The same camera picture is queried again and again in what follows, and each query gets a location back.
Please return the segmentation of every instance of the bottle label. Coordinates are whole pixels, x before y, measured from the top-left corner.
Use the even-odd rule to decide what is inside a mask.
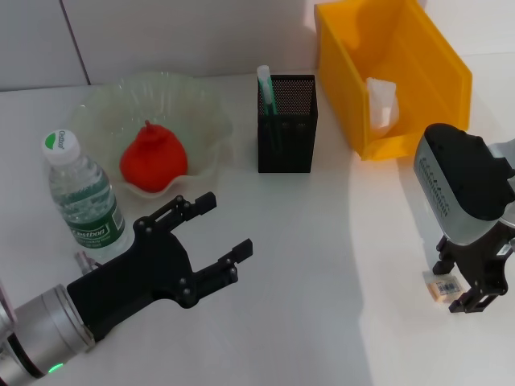
[[[104,248],[122,235],[126,226],[116,200],[111,209],[100,219],[87,224],[66,222],[77,243],[86,248]]]

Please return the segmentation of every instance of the bottle cap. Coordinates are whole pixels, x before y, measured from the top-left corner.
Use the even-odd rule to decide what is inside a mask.
[[[74,133],[56,130],[47,135],[42,144],[43,154],[53,166],[63,166],[80,156],[80,145]]]

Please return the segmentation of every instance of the plastic water bottle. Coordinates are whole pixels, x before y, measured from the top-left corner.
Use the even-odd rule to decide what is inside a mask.
[[[99,262],[124,253],[129,248],[129,227],[102,168],[80,152],[79,142],[68,130],[48,134],[43,153],[51,165],[51,197],[77,243]]]

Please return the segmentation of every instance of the yellow storage box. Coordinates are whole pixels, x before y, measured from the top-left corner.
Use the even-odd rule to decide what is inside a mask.
[[[468,128],[472,74],[416,0],[347,0],[317,14],[319,78],[362,159],[414,154],[432,123]],[[370,131],[368,77],[397,84],[399,121],[383,138]]]

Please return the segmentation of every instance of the pen holder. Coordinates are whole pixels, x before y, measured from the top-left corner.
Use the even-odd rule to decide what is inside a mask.
[[[309,173],[318,109],[315,76],[272,75],[277,115],[265,115],[257,87],[259,173]]]

